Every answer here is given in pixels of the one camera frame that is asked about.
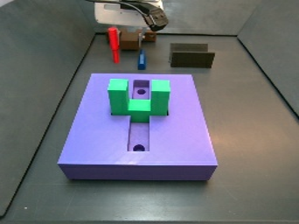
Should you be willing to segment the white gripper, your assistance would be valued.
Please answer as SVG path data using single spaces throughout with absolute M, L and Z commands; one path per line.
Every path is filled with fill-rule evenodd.
M 148 27 L 144 16 L 155 8 L 164 10 L 163 0 L 100 0 L 95 2 L 95 18 L 105 25 Z M 139 44 L 145 38 L 145 32 L 147 28 L 141 28 Z

